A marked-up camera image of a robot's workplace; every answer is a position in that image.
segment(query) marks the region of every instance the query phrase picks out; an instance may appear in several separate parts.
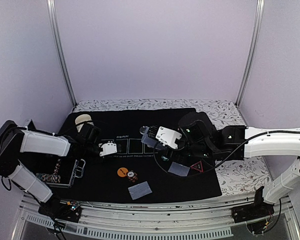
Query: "lavender wall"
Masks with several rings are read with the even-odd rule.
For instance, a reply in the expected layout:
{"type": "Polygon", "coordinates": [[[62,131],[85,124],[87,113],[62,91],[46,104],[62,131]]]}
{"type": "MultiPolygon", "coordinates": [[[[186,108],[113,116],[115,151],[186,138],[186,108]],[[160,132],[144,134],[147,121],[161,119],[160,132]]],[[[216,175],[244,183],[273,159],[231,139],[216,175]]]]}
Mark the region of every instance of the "lavender wall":
{"type": "MultiPolygon", "coordinates": [[[[241,112],[249,125],[300,127],[300,1],[266,1],[241,112]]],[[[267,157],[277,177],[294,157],[267,157]]],[[[300,223],[300,187],[290,195],[300,223]]]]}
{"type": "MultiPolygon", "coordinates": [[[[6,120],[57,131],[71,111],[47,1],[0,0],[0,127],[6,120]]],[[[12,236],[22,194],[0,181],[0,240],[12,236]]]]}
{"type": "Polygon", "coordinates": [[[251,0],[59,0],[78,100],[236,100],[252,37],[251,0]]]}

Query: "black mat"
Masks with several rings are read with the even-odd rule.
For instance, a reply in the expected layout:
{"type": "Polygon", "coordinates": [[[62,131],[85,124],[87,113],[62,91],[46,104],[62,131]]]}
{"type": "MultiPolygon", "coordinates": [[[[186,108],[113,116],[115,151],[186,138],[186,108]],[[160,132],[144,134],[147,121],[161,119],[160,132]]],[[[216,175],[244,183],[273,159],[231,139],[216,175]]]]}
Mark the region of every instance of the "black mat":
{"type": "MultiPolygon", "coordinates": [[[[90,160],[86,163],[83,178],[76,178],[71,188],[53,188],[63,199],[77,201],[153,204],[175,203],[202,200],[220,196],[221,190],[215,171],[199,174],[190,178],[178,178],[166,174],[156,164],[152,148],[141,144],[141,126],[159,125],[167,128],[178,126],[179,119],[195,111],[194,108],[162,110],[126,110],[101,112],[76,112],[70,114],[60,132],[71,129],[68,135],[76,134],[75,119],[81,114],[89,114],[94,125],[102,129],[101,139],[113,140],[123,148],[129,142],[128,154],[109,156],[104,163],[90,160]],[[131,183],[119,177],[117,170],[125,167],[137,173],[138,180],[131,183]],[[147,181],[152,193],[132,200],[128,188],[147,181]]],[[[190,170],[189,174],[198,173],[190,170]]]]}

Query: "beige cylinder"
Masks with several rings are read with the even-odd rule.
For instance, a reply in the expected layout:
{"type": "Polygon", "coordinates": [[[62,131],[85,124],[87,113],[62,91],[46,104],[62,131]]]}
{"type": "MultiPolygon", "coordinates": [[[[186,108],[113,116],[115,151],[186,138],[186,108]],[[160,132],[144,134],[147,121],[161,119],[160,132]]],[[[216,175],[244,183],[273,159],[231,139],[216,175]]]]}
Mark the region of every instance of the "beige cylinder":
{"type": "MultiPolygon", "coordinates": [[[[91,121],[92,118],[89,114],[82,114],[80,116],[78,116],[76,119],[75,119],[75,124],[80,124],[80,123],[83,123],[83,122],[86,122],[86,121],[91,121]]],[[[81,125],[78,125],[76,126],[76,129],[78,131],[78,133],[80,132],[81,128],[82,128],[83,124],[81,125]]]]}

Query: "metal frame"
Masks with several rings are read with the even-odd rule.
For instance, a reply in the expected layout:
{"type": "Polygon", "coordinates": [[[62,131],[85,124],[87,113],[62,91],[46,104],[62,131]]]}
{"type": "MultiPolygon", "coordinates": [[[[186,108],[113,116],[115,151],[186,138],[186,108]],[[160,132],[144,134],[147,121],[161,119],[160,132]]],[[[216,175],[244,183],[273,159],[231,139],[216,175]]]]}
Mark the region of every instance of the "metal frame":
{"type": "Polygon", "coordinates": [[[66,59],[65,59],[64,51],[63,51],[62,44],[61,44],[60,32],[59,32],[58,21],[57,21],[57,13],[56,13],[56,7],[55,7],[55,0],[47,0],[47,5],[48,5],[52,33],[53,33],[55,46],[56,46],[56,50],[58,53],[58,57],[59,57],[59,61],[60,61],[61,69],[62,69],[65,86],[66,86],[67,92],[69,94],[71,103],[72,103],[73,107],[75,107],[77,105],[77,100],[75,97],[74,90],[72,88],[72,84],[70,81],[68,68],[67,68],[67,64],[66,64],[66,59]]]}
{"type": "Polygon", "coordinates": [[[256,46],[257,46],[257,42],[258,42],[259,32],[260,32],[260,28],[261,28],[262,16],[263,16],[263,12],[264,12],[264,5],[265,5],[265,0],[258,0],[257,5],[256,5],[254,26],[253,26],[249,54],[248,54],[248,58],[247,58],[247,61],[245,64],[239,93],[238,93],[238,95],[236,97],[236,101],[235,101],[235,104],[238,106],[238,108],[240,108],[240,105],[242,103],[242,100],[243,100],[243,97],[245,94],[245,90],[247,87],[248,79],[250,76],[251,67],[252,67],[254,55],[256,52],[256,46]]]}
{"type": "MultiPolygon", "coordinates": [[[[253,196],[253,193],[241,194],[217,197],[214,201],[206,199],[196,202],[183,202],[180,205],[170,203],[138,206],[136,204],[100,202],[86,204],[82,202],[82,215],[79,223],[63,220],[60,222],[66,224],[65,233],[105,240],[181,240],[181,236],[185,236],[184,239],[189,240],[220,239],[232,235],[231,227],[264,219],[259,218],[248,222],[234,223],[231,217],[232,207],[252,203],[253,196]]],[[[19,207],[18,221],[12,240],[20,239],[26,221],[52,228],[52,221],[48,217],[40,215],[38,208],[38,203],[30,195],[25,194],[19,207]]],[[[279,208],[279,203],[275,204],[274,215],[278,214],[279,208]]],[[[286,219],[291,240],[300,240],[297,218],[288,197],[282,198],[281,217],[286,219]]]]}

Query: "patterned tablecloth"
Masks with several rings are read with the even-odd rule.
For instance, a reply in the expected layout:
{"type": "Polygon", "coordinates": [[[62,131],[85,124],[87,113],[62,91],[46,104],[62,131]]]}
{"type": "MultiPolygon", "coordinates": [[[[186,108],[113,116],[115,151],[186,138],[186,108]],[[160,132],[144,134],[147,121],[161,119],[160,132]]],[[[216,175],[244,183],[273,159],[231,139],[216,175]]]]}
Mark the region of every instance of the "patterned tablecloth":
{"type": "MultiPolygon", "coordinates": [[[[122,111],[195,108],[205,112],[217,129],[228,125],[244,125],[238,109],[231,101],[197,99],[125,99],[81,101],[73,110],[84,111],[122,111]]],[[[226,161],[216,169],[222,195],[237,195],[254,192],[270,175],[262,157],[226,161]]]]}

